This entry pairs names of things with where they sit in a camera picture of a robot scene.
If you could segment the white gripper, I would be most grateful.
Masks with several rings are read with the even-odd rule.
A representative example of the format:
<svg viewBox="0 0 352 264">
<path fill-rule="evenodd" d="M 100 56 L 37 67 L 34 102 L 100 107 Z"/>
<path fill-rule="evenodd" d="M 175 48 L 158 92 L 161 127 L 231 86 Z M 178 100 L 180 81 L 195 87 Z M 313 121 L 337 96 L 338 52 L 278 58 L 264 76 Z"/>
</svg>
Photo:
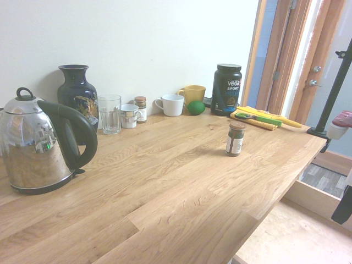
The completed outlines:
<svg viewBox="0 0 352 264">
<path fill-rule="evenodd" d="M 329 127 L 329 138 L 339 140 L 345 134 L 346 130 L 346 123 L 343 120 L 334 120 Z M 347 185 L 340 203 L 331 216 L 333 221 L 343 224 L 350 218 L 352 212 L 351 200 L 351 186 Z"/>
</svg>

